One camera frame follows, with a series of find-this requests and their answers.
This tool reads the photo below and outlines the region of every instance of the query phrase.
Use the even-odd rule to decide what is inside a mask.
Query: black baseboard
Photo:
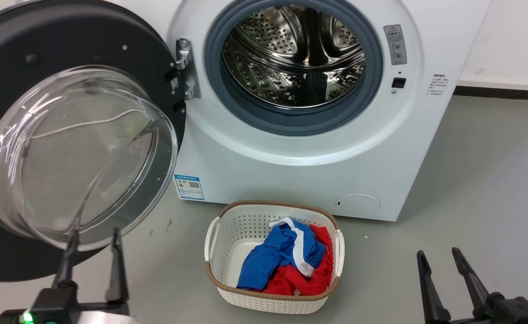
[[[457,86],[456,90],[454,90],[454,95],[465,97],[528,100],[528,90],[480,88],[477,86]]]

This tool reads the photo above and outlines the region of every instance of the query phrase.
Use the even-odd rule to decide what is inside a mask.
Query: clothes
[[[328,289],[334,270],[332,238],[325,227],[310,225],[310,229],[316,235],[316,239],[326,246],[324,258],[314,271],[314,275],[307,279],[292,265],[278,267],[276,274],[270,279],[262,293],[294,295],[294,291],[298,289],[302,296],[315,296]]]
[[[264,289],[278,266],[292,265],[308,277],[320,266],[326,247],[316,240],[309,226],[285,217],[270,223],[270,227],[272,230],[264,243],[256,246],[244,260],[238,288]]]

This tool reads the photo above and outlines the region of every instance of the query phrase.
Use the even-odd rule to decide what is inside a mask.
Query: blue and white sticker
[[[200,178],[174,174],[174,181],[181,199],[204,200]]]

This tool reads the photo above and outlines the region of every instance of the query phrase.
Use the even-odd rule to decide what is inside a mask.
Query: green led indicator
[[[29,311],[25,311],[22,315],[22,324],[34,324],[34,318]]]

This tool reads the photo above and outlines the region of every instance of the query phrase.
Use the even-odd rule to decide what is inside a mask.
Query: gray rubber gasket
[[[342,98],[315,109],[278,111],[273,105],[248,94],[223,62],[221,50],[229,32],[243,18],[271,6],[301,5],[342,21],[362,40],[366,72]],[[343,0],[245,0],[236,1],[214,21],[204,48],[208,81],[224,106],[239,119],[278,135],[305,136],[336,129],[357,117],[372,101],[382,80],[384,60],[381,43],[370,22]]]

